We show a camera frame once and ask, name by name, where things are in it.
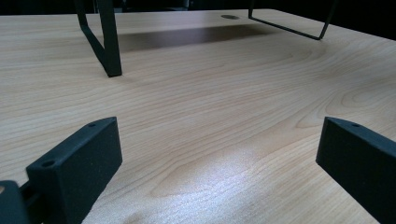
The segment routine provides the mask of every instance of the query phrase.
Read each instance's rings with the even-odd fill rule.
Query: black metal frame
[[[105,68],[109,77],[117,77],[122,75],[119,40],[117,38],[117,26],[114,16],[114,8],[112,1],[97,0],[100,19],[102,23],[102,31],[104,37],[104,46],[98,41],[92,33],[87,22],[87,17],[82,0],[75,0],[76,12],[78,14],[79,26],[87,37],[91,47],[98,58],[99,62]]]
[[[323,29],[322,29],[322,31],[320,33],[320,36],[314,36],[314,35],[309,35],[309,34],[306,34],[306,33],[300,32],[300,31],[296,31],[296,30],[290,29],[290,28],[285,27],[285,26],[281,26],[281,25],[278,25],[278,24],[275,24],[275,23],[271,23],[269,21],[263,21],[263,20],[254,18],[253,17],[253,9],[254,9],[254,6],[255,6],[255,2],[256,2],[255,0],[251,0],[250,1],[250,8],[248,10],[248,18],[249,19],[251,19],[253,21],[259,21],[259,22],[265,23],[267,25],[275,26],[276,28],[289,31],[289,32],[295,33],[297,35],[303,35],[303,36],[306,36],[306,37],[309,37],[309,38],[312,38],[312,39],[315,39],[315,40],[320,40],[325,35],[327,27],[329,26],[330,21],[332,20],[332,15],[334,14],[335,8],[337,7],[337,4],[338,4],[338,0],[333,0],[332,1],[332,8],[330,9],[330,12],[329,12],[329,15],[327,16],[326,21],[324,22],[324,26],[323,26]]]

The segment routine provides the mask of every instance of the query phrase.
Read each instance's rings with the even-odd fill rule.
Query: desk hole
[[[221,17],[228,20],[239,20],[239,17],[233,15],[221,15]]]

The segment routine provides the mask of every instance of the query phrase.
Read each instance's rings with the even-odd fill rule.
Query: dark background
[[[93,13],[94,0],[84,1]],[[113,0],[122,7],[121,0]],[[182,0],[127,0],[127,7],[181,7]],[[256,0],[255,8],[273,8],[324,21],[332,0]],[[189,10],[247,9],[249,0],[190,0]],[[73,0],[0,0],[0,15],[71,14]],[[396,40],[396,0],[340,0],[332,24]]]

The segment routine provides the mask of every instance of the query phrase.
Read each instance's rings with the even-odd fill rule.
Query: black bracket
[[[22,187],[0,181],[0,223],[81,223],[121,163],[117,119],[87,124],[30,164]]]
[[[285,30],[285,31],[289,31],[289,32],[295,33],[297,35],[303,35],[303,36],[306,36],[306,37],[309,37],[309,38],[312,38],[312,39],[315,39],[315,40],[322,39],[323,36],[326,34],[327,27],[329,26],[330,21],[332,20],[332,15],[334,14],[334,11],[335,11],[335,9],[337,7],[337,4],[338,4],[338,0],[333,0],[332,1],[332,7],[330,9],[329,15],[327,16],[326,21],[324,22],[324,26],[323,26],[322,31],[320,32],[320,35],[319,36],[314,36],[314,35],[309,35],[309,34],[306,34],[306,33],[300,32],[300,31],[296,31],[296,30],[290,29],[290,28],[285,27],[285,26],[281,26],[281,25],[278,25],[278,24],[275,24],[275,23],[272,23],[272,22],[269,22],[269,21],[263,21],[263,20],[260,20],[260,19],[257,19],[255,17],[253,17],[253,9],[255,7],[255,2],[256,2],[256,0],[251,0],[250,1],[250,8],[248,10],[248,18],[249,19],[251,19],[253,21],[259,21],[259,22],[265,23],[267,25],[275,26],[276,28],[279,28],[279,29],[282,29],[282,30]]]
[[[396,143],[357,123],[326,118],[317,163],[380,223],[396,223]]]
[[[75,0],[76,12],[78,14],[79,26],[90,42],[91,47],[109,77],[122,75],[119,40],[117,38],[117,26],[114,16],[113,2],[109,0],[97,0],[100,19],[102,23],[104,46],[92,33],[87,22],[84,3],[82,0]]]

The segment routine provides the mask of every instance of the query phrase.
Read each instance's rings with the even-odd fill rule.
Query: wooden desk
[[[0,17],[0,179],[22,184],[79,127],[117,116],[124,162],[84,223],[375,222],[315,158],[325,116],[396,139],[396,43],[335,26],[315,41],[247,15],[117,15],[113,78],[76,15]]]

